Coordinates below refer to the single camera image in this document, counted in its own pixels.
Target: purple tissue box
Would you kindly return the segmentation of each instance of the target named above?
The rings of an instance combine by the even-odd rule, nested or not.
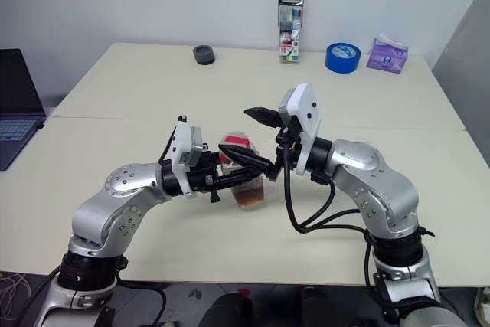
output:
[[[367,67],[399,74],[407,58],[408,45],[392,41],[387,36],[380,34],[374,40]]]

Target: robotic arm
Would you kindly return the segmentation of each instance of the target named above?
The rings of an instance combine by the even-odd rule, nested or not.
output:
[[[366,286],[389,323],[404,327],[465,325],[439,303],[429,255],[421,241],[422,235],[433,234],[419,226],[419,198],[409,179],[388,166],[379,151],[368,144],[317,137],[322,115],[307,83],[288,91],[277,111],[258,107],[245,113],[262,124],[280,128],[276,162],[241,147],[220,145],[220,149],[243,167],[260,170],[273,181],[282,167],[286,171],[292,167],[296,174],[310,172],[313,181],[337,185],[351,197],[367,228]],[[285,188],[289,187],[287,180],[289,175],[285,175]],[[291,199],[290,193],[285,193],[287,206]],[[296,219],[292,222],[296,230],[305,232]],[[377,269],[374,288],[368,271],[371,248]]]
[[[167,151],[170,159],[165,160]],[[201,130],[179,117],[159,162],[116,169],[102,189],[73,216],[73,235],[60,273],[50,284],[36,326],[98,326],[111,319],[106,306],[116,275],[127,265],[123,256],[146,213],[177,195],[195,196],[243,184],[261,173],[239,169],[219,176],[218,152],[202,142]]]

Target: white wall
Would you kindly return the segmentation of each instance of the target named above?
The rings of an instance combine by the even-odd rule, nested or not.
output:
[[[380,31],[430,66],[472,0],[305,0],[303,50]],[[277,0],[0,0],[0,47],[20,47],[43,97],[67,93],[114,41],[274,48]]]
[[[433,69],[490,165],[490,0],[474,0]]]

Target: floor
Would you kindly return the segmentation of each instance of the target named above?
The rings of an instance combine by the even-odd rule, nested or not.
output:
[[[27,275],[34,289],[44,276]],[[347,326],[355,317],[379,319],[379,308],[374,304],[362,286],[320,286],[337,308],[341,324]],[[162,322],[178,321],[179,327],[196,327],[206,310],[219,296],[238,289],[248,289],[253,300],[255,326],[297,325],[295,322],[294,301],[299,290],[295,285],[269,284],[216,284],[216,283],[171,283],[165,287],[167,307]],[[19,290],[15,300],[13,314],[20,309],[25,300],[24,290]],[[462,314],[469,327],[478,327],[472,304],[476,289],[442,289]],[[32,326],[44,299],[45,291],[31,307],[22,325]],[[160,307],[160,296],[148,290],[138,291],[117,286],[110,305],[116,310],[114,327],[136,327],[150,325]],[[1,327],[11,327],[13,322],[0,321]]]

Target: white table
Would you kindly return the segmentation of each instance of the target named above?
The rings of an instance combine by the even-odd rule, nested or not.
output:
[[[275,65],[282,66],[275,52],[218,49],[218,59],[213,64],[217,69],[213,73],[206,67],[194,69],[193,64],[179,72],[172,69],[173,65],[183,64],[184,55],[191,49],[176,47],[175,54],[182,55],[166,63],[170,70],[168,79],[157,83],[149,76],[165,68],[152,62],[149,67],[145,60],[155,60],[154,53],[170,57],[172,50],[131,44],[111,47],[9,170],[0,172],[0,269],[28,273],[48,273],[53,269],[67,250],[70,219],[75,209],[101,188],[114,168],[129,162],[154,162],[179,113],[187,113],[190,123],[202,127],[211,148],[216,149],[224,132],[239,129],[249,135],[262,155],[273,157],[275,130],[245,117],[242,110],[258,104],[275,107],[286,88],[295,83],[294,78],[281,81],[274,77],[276,73],[269,72],[267,83],[260,90],[259,83],[252,83],[255,93],[237,87],[239,97],[222,102],[225,112],[213,105],[211,96],[214,103],[219,102],[216,93],[211,92],[232,90],[234,82],[222,77],[231,75],[232,66],[226,67],[226,73],[220,70],[226,60],[228,63],[235,60],[235,64],[239,61],[237,69],[245,63],[250,69],[259,70],[256,64],[269,55],[271,61],[263,69],[278,70],[283,77],[296,73],[293,67],[304,64],[283,66],[291,70],[285,74]],[[133,63],[127,67],[124,55],[142,51],[145,56],[131,58]],[[440,286],[490,284],[487,251],[490,206],[486,193],[490,171],[425,62],[411,57],[412,64],[400,76],[360,67],[356,71],[359,78],[373,73],[377,79],[358,80],[356,74],[331,74],[322,64],[321,69],[316,69],[311,60],[321,63],[320,57],[315,53],[305,55],[302,62],[310,63],[311,78],[308,69],[302,67],[305,75],[299,80],[320,78],[320,70],[328,76],[323,82],[314,83],[324,112],[320,136],[368,142],[380,149],[393,168],[413,181],[420,194],[420,223],[438,235],[436,239],[425,237],[424,243]],[[405,72],[417,75],[417,79],[412,83]],[[197,80],[202,73],[208,73],[205,80],[210,83],[206,89],[189,83],[186,89],[183,74],[193,81],[191,76],[195,74]],[[136,74],[140,82],[133,86]],[[172,80],[179,81],[177,85],[170,83],[170,75]],[[244,80],[240,73],[237,76]],[[121,88],[112,97],[107,96],[105,91],[115,88],[116,80]],[[153,94],[149,93],[150,81],[155,86]],[[394,107],[389,114],[383,114],[382,109],[360,114],[359,106],[347,105],[344,95],[335,98],[333,93],[331,99],[326,98],[328,91],[322,83],[337,91],[362,90],[368,96],[355,100],[364,106],[369,106],[366,100],[377,102],[374,106],[389,100],[386,94],[381,98],[378,93],[383,87],[390,91],[391,98],[397,98],[397,103],[386,102]],[[191,87],[201,93],[188,93],[179,104],[175,96]],[[417,109],[407,112],[412,107],[397,96],[415,98],[417,91],[420,93]],[[128,103],[117,109],[122,101]],[[359,112],[361,123],[356,125],[351,108]],[[421,110],[426,112],[425,119]],[[296,212],[302,218],[320,205],[325,193],[308,177],[292,178]],[[363,283],[364,241],[359,234],[340,230],[297,234],[284,208],[282,179],[276,184],[267,182],[265,190],[266,203],[255,211],[238,209],[229,191],[222,191],[221,202],[216,204],[210,203],[208,196],[200,195],[193,200],[174,198],[152,209],[126,252],[129,267],[123,276],[139,280],[235,283]],[[353,207],[342,193],[334,203],[335,210]],[[346,220],[361,224],[357,215]]]
[[[336,126],[464,129],[421,56],[410,56],[400,75],[366,68],[365,56],[354,73],[337,74],[325,67],[323,53],[302,53],[301,63],[291,65],[281,64],[276,51],[214,51],[216,62],[201,66],[192,47],[114,44],[54,116],[164,123],[185,113],[206,129],[226,122],[231,111],[275,109],[287,89],[308,82],[324,122]]]
[[[221,130],[215,126],[207,133],[209,142],[216,142]],[[253,138],[272,155],[269,133],[262,129]],[[167,129],[155,129],[148,120],[52,118],[0,177],[0,268],[49,272],[67,250],[75,209],[101,188],[113,168],[154,162],[167,135]],[[332,127],[324,136],[367,141],[413,180],[420,193],[420,222],[438,235],[425,237],[424,243],[439,285],[490,284],[485,200],[490,171],[466,132]],[[292,178],[296,212],[304,217],[319,206],[325,189],[307,177]],[[240,210],[228,191],[220,196],[216,204],[200,195],[153,208],[126,253],[124,277],[363,283],[361,236],[342,230],[297,234],[283,204],[281,178],[275,185],[266,183],[266,203],[255,211]],[[339,193],[332,207],[353,204]],[[357,215],[348,220],[361,224]]]

